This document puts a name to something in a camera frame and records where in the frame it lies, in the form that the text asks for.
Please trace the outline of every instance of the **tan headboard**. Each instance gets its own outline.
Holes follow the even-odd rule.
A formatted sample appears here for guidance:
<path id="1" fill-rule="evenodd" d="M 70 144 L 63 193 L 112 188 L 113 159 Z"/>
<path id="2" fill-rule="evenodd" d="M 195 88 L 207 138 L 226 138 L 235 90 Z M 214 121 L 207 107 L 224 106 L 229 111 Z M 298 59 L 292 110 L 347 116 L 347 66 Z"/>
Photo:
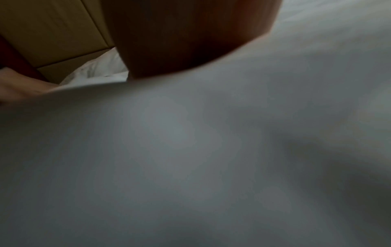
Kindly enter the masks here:
<path id="1" fill-rule="evenodd" d="M 0 35 L 54 83 L 114 46 L 99 0 L 2 0 Z"/>

